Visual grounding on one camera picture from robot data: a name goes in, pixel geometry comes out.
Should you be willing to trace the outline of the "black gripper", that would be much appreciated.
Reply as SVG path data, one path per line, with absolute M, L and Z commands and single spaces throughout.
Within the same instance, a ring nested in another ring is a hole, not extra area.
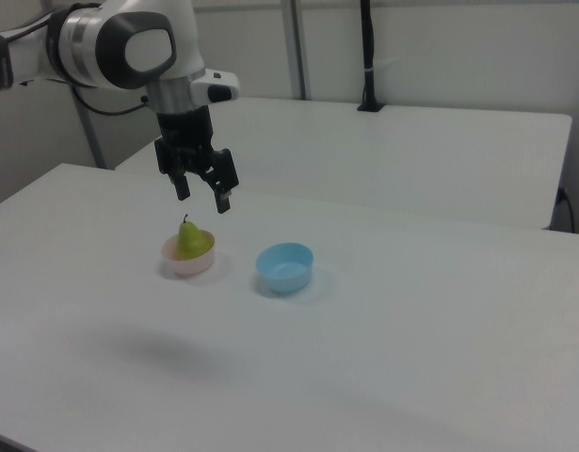
M 190 197 L 185 175 L 200 176 L 214 192 L 217 212 L 231 208 L 232 189 L 238 186 L 233 157 L 228 149 L 216 151 L 212 145 L 213 125 L 208 106 L 182 114 L 157 113 L 161 138 L 155 143 L 159 171 L 175 187 L 177 198 Z

